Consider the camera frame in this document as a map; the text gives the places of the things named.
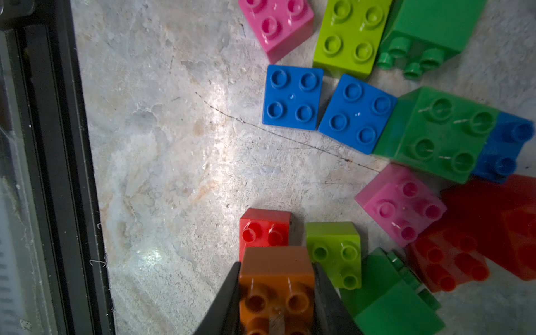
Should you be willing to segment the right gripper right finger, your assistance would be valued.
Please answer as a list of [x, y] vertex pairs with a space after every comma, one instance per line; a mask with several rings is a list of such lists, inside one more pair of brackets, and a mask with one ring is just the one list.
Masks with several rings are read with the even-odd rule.
[[314, 263], [313, 268], [315, 272], [313, 334], [363, 335], [322, 266]]

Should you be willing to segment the lime small lego brick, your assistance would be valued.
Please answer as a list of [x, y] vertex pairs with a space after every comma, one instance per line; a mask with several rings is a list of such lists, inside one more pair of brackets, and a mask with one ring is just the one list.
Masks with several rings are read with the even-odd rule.
[[332, 285], [345, 290], [361, 288], [361, 237], [354, 223], [307, 223], [305, 231], [311, 261], [322, 266]]

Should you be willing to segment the long red lego brick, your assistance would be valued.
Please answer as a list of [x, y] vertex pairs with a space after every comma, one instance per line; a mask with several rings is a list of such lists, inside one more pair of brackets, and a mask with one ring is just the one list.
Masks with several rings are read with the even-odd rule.
[[405, 248], [431, 292], [487, 280], [488, 260], [524, 281], [535, 279], [535, 178], [471, 180], [442, 190], [441, 199], [447, 211]]

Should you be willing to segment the orange lego brick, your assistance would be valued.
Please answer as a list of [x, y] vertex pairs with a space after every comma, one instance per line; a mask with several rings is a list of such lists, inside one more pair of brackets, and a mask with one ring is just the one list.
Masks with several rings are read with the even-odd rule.
[[269, 334], [277, 317], [285, 334], [311, 333], [315, 273], [305, 247], [246, 248], [238, 282], [245, 334]]

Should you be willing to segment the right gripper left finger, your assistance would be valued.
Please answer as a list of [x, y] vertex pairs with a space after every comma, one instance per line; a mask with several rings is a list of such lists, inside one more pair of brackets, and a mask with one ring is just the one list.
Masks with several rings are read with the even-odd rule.
[[241, 334], [240, 285], [241, 262], [235, 262], [218, 291], [208, 312], [202, 319], [194, 335], [199, 334]]

